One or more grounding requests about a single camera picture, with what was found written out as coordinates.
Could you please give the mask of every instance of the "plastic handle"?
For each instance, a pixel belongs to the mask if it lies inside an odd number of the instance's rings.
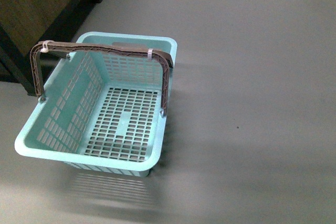
[[[100,44],[87,44],[87,43],[68,43],[68,42],[54,42],[54,41],[40,41],[30,51],[30,64],[33,72],[33,80],[35,86],[35,93],[37,97],[44,95],[45,90],[43,87],[42,71],[40,65],[40,53],[48,51],[60,52],[75,52],[75,51],[93,51],[113,53],[121,56],[147,58],[148,49],[144,48],[130,48],[130,47],[117,47]],[[167,114],[168,102],[168,85],[169,85],[169,68],[173,68],[173,60],[170,54],[160,50],[152,50],[152,59],[160,63],[162,67],[162,95],[161,95],[161,108],[163,115]]]

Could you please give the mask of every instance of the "shopping basket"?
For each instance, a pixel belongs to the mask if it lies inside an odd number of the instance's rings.
[[[91,32],[30,52],[38,104],[15,141],[24,156],[144,177],[158,162],[177,44]],[[39,54],[64,56],[43,85]]]

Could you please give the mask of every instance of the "gray floor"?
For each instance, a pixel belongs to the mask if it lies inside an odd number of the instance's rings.
[[[1,223],[336,223],[336,0],[104,0],[87,31],[178,45],[144,179],[19,156],[35,107],[0,83]]]

